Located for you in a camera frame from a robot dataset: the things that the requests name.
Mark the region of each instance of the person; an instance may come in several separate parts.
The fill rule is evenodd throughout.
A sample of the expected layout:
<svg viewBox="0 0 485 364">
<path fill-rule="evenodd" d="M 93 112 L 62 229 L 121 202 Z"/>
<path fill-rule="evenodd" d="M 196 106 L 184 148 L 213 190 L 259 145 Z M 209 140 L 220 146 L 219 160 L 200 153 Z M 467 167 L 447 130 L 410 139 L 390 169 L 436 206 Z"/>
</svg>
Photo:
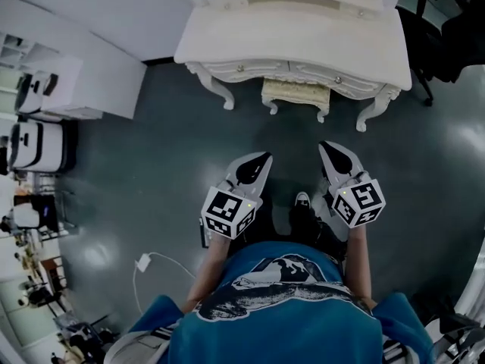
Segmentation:
<svg viewBox="0 0 485 364">
<path fill-rule="evenodd" d="M 301 192 L 291 234 L 280 236 L 263 200 L 235 240 L 212 235 L 185 305 L 159 297 L 105 364 L 433 362 L 405 296 L 372 300 L 364 225 L 349 230 L 345 248 Z"/>
</svg>

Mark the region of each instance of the gray floor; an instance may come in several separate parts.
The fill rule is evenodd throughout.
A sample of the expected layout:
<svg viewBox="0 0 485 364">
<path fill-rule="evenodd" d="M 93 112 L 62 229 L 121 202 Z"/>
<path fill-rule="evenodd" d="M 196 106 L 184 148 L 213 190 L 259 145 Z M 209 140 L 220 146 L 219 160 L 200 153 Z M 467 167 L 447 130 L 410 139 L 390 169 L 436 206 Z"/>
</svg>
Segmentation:
<svg viewBox="0 0 485 364">
<path fill-rule="evenodd" d="M 436 25 L 446 19 L 433 6 L 425 17 Z M 311 192 L 321 178 L 321 140 L 355 151 L 386 197 L 379 220 L 368 226 L 374 298 L 394 290 L 459 296 L 485 224 L 483 67 L 465 69 L 455 84 L 432 81 L 432 108 L 422 105 L 424 90 L 415 83 L 368 122 L 366 133 L 355 130 L 355 119 L 369 101 L 332 93 L 322 125 L 306 105 L 281 103 L 270 116 L 261 85 L 228 84 L 236 108 L 225 111 L 185 67 L 151 67 L 134 120 L 106 115 L 80 124 L 78 164 L 61 180 L 76 194 L 67 207 L 80 234 L 64 238 L 61 251 L 82 318 L 110 314 L 121 331 L 136 320 L 132 275 L 142 253 L 163 253 L 196 271 L 205 254 L 198 220 L 205 195 L 241 155 L 273 153 L 268 187 L 284 231 L 295 193 Z M 160 293 L 182 303 L 191 279 L 154 257 L 136 279 L 142 307 Z"/>
</svg>

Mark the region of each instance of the black chair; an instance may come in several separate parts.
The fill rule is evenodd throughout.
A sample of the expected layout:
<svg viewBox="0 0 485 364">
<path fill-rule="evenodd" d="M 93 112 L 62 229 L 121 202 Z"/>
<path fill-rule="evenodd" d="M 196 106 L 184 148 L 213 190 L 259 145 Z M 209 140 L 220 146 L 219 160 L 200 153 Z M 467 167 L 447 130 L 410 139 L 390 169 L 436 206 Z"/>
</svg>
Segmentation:
<svg viewBox="0 0 485 364">
<path fill-rule="evenodd" d="M 433 77 L 455 82 L 462 69 L 485 64 L 485 1 L 436 28 L 423 18 L 427 0 L 418 0 L 416 13 L 398 7 L 408 49 L 409 67 L 415 72 L 432 106 L 433 93 L 427 84 Z"/>
</svg>

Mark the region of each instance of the white vanity table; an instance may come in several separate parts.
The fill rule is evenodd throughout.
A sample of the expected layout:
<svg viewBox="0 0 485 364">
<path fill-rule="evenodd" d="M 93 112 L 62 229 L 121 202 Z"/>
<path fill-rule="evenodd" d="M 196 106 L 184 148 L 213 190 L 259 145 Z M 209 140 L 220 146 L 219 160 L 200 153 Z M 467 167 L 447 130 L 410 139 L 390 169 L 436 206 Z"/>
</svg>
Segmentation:
<svg viewBox="0 0 485 364">
<path fill-rule="evenodd" d="M 357 119 L 357 130 L 365 132 L 367 119 L 411 88 L 395 9 L 367 15 L 328 0 L 248 1 L 240 9 L 195 7 L 174 57 L 225 98 L 225 109 L 233 109 L 234 97 L 215 78 L 319 83 L 350 99 L 375 98 Z M 274 103 L 264 104 L 276 113 Z"/>
</svg>

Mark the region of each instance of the sneaker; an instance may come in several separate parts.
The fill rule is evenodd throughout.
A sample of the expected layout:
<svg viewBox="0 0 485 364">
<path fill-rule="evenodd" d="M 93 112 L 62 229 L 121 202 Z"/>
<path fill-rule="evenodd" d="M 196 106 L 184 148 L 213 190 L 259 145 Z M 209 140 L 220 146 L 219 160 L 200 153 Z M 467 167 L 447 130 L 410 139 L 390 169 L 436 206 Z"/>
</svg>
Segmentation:
<svg viewBox="0 0 485 364">
<path fill-rule="evenodd" d="M 295 206 L 306 206 L 307 208 L 311 208 L 310 197 L 304 191 L 301 191 L 297 194 L 295 199 Z"/>
</svg>

